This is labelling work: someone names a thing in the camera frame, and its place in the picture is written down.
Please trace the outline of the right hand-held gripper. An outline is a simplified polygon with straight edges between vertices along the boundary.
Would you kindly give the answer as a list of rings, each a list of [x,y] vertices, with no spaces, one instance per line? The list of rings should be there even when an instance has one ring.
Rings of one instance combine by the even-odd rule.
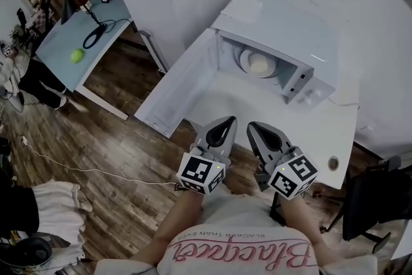
[[[250,122],[247,137],[259,160],[270,160],[270,153],[282,153],[277,160],[270,160],[256,171],[256,182],[261,191],[273,189],[284,199],[292,200],[317,178],[319,171],[312,160],[300,147],[292,146],[280,129],[263,122]]]

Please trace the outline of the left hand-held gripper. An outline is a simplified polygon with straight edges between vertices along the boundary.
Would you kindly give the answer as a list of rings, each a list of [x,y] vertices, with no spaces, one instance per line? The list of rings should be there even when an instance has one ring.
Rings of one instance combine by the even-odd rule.
[[[183,188],[203,195],[216,190],[232,167],[229,156],[237,129],[235,116],[216,119],[200,129],[191,150],[183,154],[176,174]]]

